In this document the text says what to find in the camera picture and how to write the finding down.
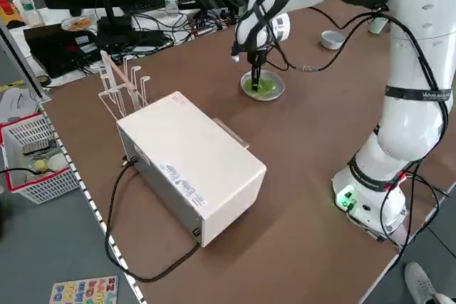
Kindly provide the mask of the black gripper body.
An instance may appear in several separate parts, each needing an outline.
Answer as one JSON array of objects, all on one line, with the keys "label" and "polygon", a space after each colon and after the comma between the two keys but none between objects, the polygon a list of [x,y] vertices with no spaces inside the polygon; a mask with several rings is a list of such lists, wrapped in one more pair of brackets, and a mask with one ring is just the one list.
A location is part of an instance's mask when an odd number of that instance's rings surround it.
[{"label": "black gripper body", "polygon": [[247,52],[247,61],[252,66],[260,66],[266,63],[268,48],[261,48],[255,51]]}]

